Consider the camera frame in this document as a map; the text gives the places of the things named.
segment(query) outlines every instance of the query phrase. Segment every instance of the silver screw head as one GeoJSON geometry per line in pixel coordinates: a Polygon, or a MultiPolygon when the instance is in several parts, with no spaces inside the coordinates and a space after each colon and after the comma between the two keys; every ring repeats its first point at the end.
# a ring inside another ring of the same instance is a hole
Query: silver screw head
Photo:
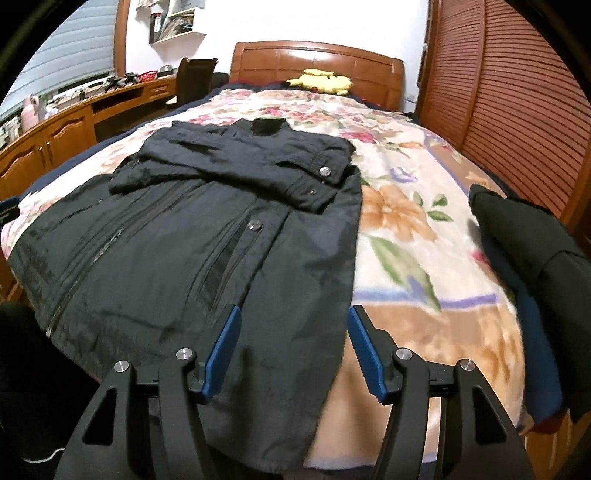
{"type": "Polygon", "coordinates": [[[181,348],[177,352],[177,358],[179,360],[186,360],[187,358],[190,358],[192,354],[193,354],[193,351],[190,348],[181,348]]]}
{"type": "Polygon", "coordinates": [[[399,348],[396,350],[396,356],[400,360],[408,360],[413,357],[413,353],[408,348],[399,348]]]}
{"type": "Polygon", "coordinates": [[[129,368],[129,362],[127,360],[119,360],[113,368],[117,373],[122,374],[129,368]]]}
{"type": "Polygon", "coordinates": [[[476,364],[472,360],[462,358],[460,360],[460,367],[462,367],[466,372],[471,372],[476,368],[476,364]]]}

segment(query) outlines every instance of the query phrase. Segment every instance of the floral blanket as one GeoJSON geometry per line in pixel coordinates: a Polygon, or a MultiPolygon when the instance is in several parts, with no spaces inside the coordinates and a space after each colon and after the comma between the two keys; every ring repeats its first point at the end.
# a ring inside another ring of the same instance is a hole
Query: floral blanket
{"type": "MultiPolygon", "coordinates": [[[[295,129],[353,143],[352,161],[363,181],[353,303],[425,360],[453,365],[473,359],[517,422],[525,377],[521,332],[482,254],[467,201],[472,183],[502,192],[445,141],[399,113],[296,90],[224,90],[204,105],[150,122],[28,195],[21,216],[2,230],[5,257],[41,212],[91,177],[113,172],[173,120],[230,125],[260,116],[283,117],[295,129]]],[[[373,464],[388,415],[389,408],[369,394],[347,341],[305,466],[373,464]]],[[[434,459],[438,430],[439,401],[432,400],[425,461],[434,459]]]]}

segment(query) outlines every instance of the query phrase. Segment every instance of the window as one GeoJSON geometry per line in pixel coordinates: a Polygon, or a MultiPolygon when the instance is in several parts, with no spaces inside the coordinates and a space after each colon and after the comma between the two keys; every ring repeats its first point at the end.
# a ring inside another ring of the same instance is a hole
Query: window
{"type": "Polygon", "coordinates": [[[19,110],[29,95],[113,71],[113,35],[118,0],[87,0],[35,52],[10,88],[0,117],[19,110]]]}

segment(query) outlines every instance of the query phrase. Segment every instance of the bed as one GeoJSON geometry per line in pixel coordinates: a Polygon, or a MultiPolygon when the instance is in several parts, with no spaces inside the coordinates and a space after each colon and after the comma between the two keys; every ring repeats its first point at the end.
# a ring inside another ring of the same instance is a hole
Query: bed
{"type": "MultiPolygon", "coordinates": [[[[362,304],[376,327],[425,360],[451,365],[473,359],[517,425],[525,381],[521,331],[482,253],[467,203],[473,183],[504,192],[443,139],[396,112],[403,74],[400,60],[351,47],[238,43],[230,83],[241,87],[214,92],[201,105],[187,105],[104,142],[92,155],[63,165],[59,175],[40,179],[21,198],[21,216],[2,230],[4,257],[9,265],[16,261],[11,254],[19,237],[44,211],[92,177],[113,172],[173,120],[230,125],[239,118],[283,117],[294,129],[347,138],[355,146],[352,162],[361,171],[363,206],[353,304],[362,304]],[[311,67],[349,76],[352,97],[248,87],[282,82],[311,67]],[[413,281],[405,279],[408,272],[413,281]]],[[[22,286],[27,292],[27,284],[22,286]]],[[[303,467],[372,465],[388,416],[389,409],[368,393],[347,341],[303,467]]],[[[439,402],[432,400],[424,462],[435,458],[438,430],[439,402]]],[[[572,449],[571,435],[567,449],[572,449]]]]}

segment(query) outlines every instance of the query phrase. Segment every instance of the jacket zipper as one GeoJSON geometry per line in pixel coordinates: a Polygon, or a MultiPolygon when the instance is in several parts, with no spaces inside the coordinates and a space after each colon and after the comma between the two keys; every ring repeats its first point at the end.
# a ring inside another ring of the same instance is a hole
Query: jacket zipper
{"type": "Polygon", "coordinates": [[[130,219],[126,220],[124,222],[124,225],[120,226],[117,229],[117,231],[101,246],[100,250],[94,255],[94,257],[92,257],[90,262],[87,265],[85,265],[85,267],[82,269],[82,271],[76,276],[76,279],[74,280],[72,285],[68,288],[68,291],[66,292],[64,297],[58,302],[57,308],[51,314],[51,317],[49,319],[49,323],[47,324],[47,328],[45,330],[46,337],[51,339],[51,336],[54,333],[54,330],[59,322],[61,314],[63,313],[64,309],[66,308],[66,305],[68,305],[70,303],[70,300],[72,299],[74,293],[76,292],[78,286],[80,285],[80,282],[86,277],[89,270],[94,266],[94,264],[105,254],[105,252],[109,249],[109,247],[119,238],[119,236],[125,230],[127,230],[129,227],[131,227],[133,225],[136,225],[138,223],[138,221],[141,220],[143,214],[146,211],[148,211],[150,209],[153,210],[154,206],[158,202],[161,202],[161,198],[166,197],[166,195],[168,195],[174,189],[175,189],[175,187],[173,186],[164,195],[162,195],[160,197],[160,199],[158,199],[156,202],[150,203],[150,205],[143,208],[140,212],[137,212],[136,214],[132,215],[132,217],[130,219]]]}
{"type": "Polygon", "coordinates": [[[66,304],[68,304],[70,302],[70,299],[72,298],[72,295],[74,295],[74,292],[76,291],[82,278],[84,278],[86,276],[86,273],[92,268],[92,266],[96,263],[96,261],[100,257],[102,257],[102,255],[108,250],[108,248],[113,244],[113,242],[115,240],[117,240],[119,235],[121,235],[121,233],[123,233],[123,230],[125,230],[125,227],[124,226],[120,227],[115,232],[115,234],[111,238],[109,238],[107,243],[105,243],[103,245],[103,247],[99,250],[99,252],[97,254],[95,254],[94,257],[92,257],[92,259],[90,260],[90,263],[84,268],[84,270],[82,272],[80,272],[80,274],[76,277],[76,280],[70,286],[70,288],[66,292],[66,295],[64,296],[64,298],[60,300],[60,302],[57,306],[57,309],[51,315],[51,318],[49,320],[49,324],[47,325],[47,328],[45,330],[45,334],[46,334],[47,338],[51,338],[51,334],[53,333],[53,329],[57,324],[58,317],[63,313],[64,308],[66,307],[66,304]]]}

